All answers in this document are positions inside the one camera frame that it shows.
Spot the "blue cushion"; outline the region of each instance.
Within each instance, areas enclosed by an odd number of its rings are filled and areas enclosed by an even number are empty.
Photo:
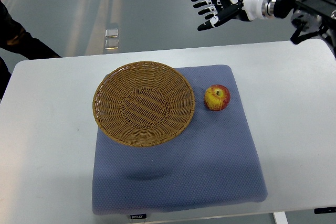
[[[261,202],[267,197],[258,154],[237,85],[226,65],[177,68],[195,94],[195,113],[178,137],[138,148],[119,144],[100,129],[94,160],[96,215],[143,214]],[[231,100],[208,110],[205,90],[228,87]]]

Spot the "person's hand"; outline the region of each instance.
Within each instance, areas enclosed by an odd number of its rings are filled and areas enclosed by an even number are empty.
[[[265,18],[262,14],[264,0],[191,0],[197,2],[194,8],[205,6],[199,15],[205,16],[207,21],[199,25],[198,30],[218,27],[230,19],[252,21],[255,18]]]

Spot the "basket rim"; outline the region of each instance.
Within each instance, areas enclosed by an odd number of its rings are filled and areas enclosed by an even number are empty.
[[[183,125],[183,127],[181,127],[178,131],[176,131],[174,134],[170,135],[169,137],[166,137],[166,138],[163,138],[159,141],[155,141],[155,142],[152,142],[152,143],[149,143],[149,144],[133,144],[133,143],[128,143],[128,142],[125,142],[125,141],[121,141],[119,139],[116,139],[114,136],[112,136],[110,134],[110,132],[104,127],[104,124],[100,122],[100,118],[99,116],[97,115],[97,110],[96,110],[96,99],[97,99],[97,95],[99,94],[99,91],[101,90],[101,88],[105,85],[106,81],[109,79],[109,77],[111,77],[112,75],[114,75],[115,73],[119,72],[119,71],[122,71],[122,69],[126,69],[128,66],[136,66],[136,65],[156,65],[156,66],[161,66],[163,68],[168,68],[169,70],[171,70],[174,74],[176,74],[177,76],[179,76],[180,78],[182,78],[182,80],[184,81],[184,83],[186,84],[186,86],[188,87],[188,91],[190,92],[191,94],[191,108],[190,108],[190,113],[188,115],[188,118],[185,122],[185,124]],[[156,61],[136,61],[136,62],[132,62],[132,63],[128,63],[128,64],[125,64],[125,65],[122,65],[118,68],[116,68],[114,71],[112,71],[111,73],[109,73],[108,75],[106,75],[104,77],[104,79],[100,82],[100,84],[98,85],[95,93],[94,93],[94,96],[93,96],[93,101],[92,101],[92,110],[93,110],[93,116],[94,116],[94,119],[99,127],[99,129],[107,136],[109,137],[111,140],[113,141],[116,141],[120,144],[123,144],[123,145],[127,145],[127,146],[132,146],[132,147],[150,147],[150,146],[155,146],[155,145],[159,145],[159,144],[163,144],[165,142],[168,142],[172,139],[174,139],[175,137],[177,137],[178,135],[180,135],[187,127],[188,125],[190,124],[190,121],[192,120],[193,118],[193,115],[194,115],[194,111],[195,111],[195,95],[194,95],[194,91],[190,85],[190,83],[188,82],[188,80],[181,74],[179,73],[176,69],[166,65],[166,64],[163,64],[163,63],[160,63],[160,62],[156,62]]]

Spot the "label tag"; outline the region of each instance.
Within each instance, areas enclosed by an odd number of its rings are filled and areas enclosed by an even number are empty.
[[[131,220],[140,220],[140,219],[146,219],[147,214],[141,214],[141,215],[131,215]]]

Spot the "white table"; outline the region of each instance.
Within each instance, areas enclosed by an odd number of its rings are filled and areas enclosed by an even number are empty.
[[[0,103],[0,223],[129,223],[91,211],[92,98],[107,73],[141,60],[232,68],[269,192],[146,223],[336,205],[336,61],[312,39],[20,62]]]

